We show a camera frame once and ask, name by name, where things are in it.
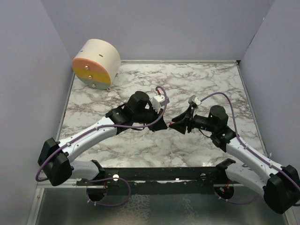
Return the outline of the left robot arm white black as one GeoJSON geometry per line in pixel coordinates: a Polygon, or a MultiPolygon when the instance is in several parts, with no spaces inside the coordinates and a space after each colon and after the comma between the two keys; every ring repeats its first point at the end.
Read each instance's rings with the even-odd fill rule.
{"type": "Polygon", "coordinates": [[[36,181],[48,180],[54,187],[68,179],[87,179],[93,185],[100,184],[104,169],[99,162],[82,162],[76,158],[101,141],[127,129],[148,128],[153,132],[167,129],[163,114],[168,103],[166,94],[150,98],[145,92],[136,91],[126,103],[111,109],[98,122],[78,134],[59,141],[49,138],[44,142],[37,161],[45,178],[36,175],[36,181]]]}

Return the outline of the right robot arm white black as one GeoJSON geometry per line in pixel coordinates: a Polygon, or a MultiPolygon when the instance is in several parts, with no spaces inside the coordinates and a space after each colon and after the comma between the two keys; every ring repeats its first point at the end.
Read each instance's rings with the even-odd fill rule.
{"type": "Polygon", "coordinates": [[[211,132],[210,139],[222,151],[236,157],[248,168],[231,163],[215,172],[216,180],[226,183],[238,182],[263,197],[266,204],[276,213],[282,214],[300,202],[300,178],[291,165],[282,166],[244,142],[227,125],[228,115],[224,107],[214,105],[208,117],[194,114],[189,106],[181,115],[172,119],[170,128],[185,134],[196,128],[211,132]]]}

